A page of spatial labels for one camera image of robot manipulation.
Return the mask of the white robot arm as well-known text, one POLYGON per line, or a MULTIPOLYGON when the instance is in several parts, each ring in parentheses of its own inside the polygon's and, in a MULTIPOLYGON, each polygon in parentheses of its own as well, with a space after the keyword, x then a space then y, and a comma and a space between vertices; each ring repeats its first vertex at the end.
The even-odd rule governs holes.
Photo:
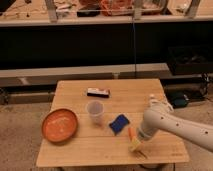
POLYGON ((159 131, 166 131, 213 153, 213 126, 172 115, 169 103, 154 102, 144 111, 142 122, 129 132, 135 151, 142 141, 151 140, 159 131))

